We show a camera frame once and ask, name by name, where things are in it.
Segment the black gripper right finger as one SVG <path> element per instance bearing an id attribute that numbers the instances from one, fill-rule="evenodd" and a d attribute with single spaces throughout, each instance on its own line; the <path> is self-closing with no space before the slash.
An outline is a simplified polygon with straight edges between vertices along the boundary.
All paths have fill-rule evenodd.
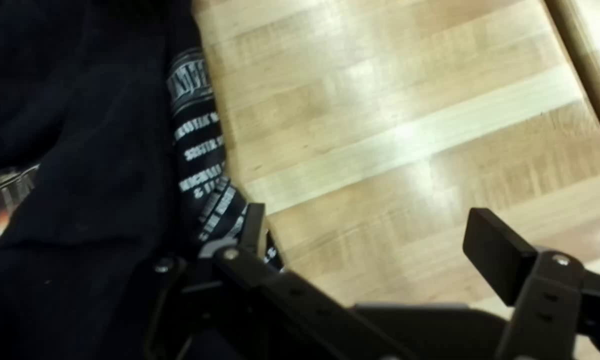
<path id="1" fill-rule="evenodd" d="M 578 336 L 600 352 L 600 272 L 534 247 L 490 207 L 468 211 L 461 250 L 511 308 L 496 360 L 573 360 Z"/>

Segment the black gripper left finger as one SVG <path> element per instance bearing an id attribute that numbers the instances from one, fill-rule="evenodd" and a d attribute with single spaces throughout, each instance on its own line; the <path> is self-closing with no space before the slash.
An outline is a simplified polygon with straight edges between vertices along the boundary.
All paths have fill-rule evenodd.
<path id="1" fill-rule="evenodd" d="M 264 207 L 206 261 L 155 253 L 134 270 L 95 360 L 187 360 L 207 331 L 243 360 L 408 360 L 408 348 L 293 272 L 264 261 Z"/>

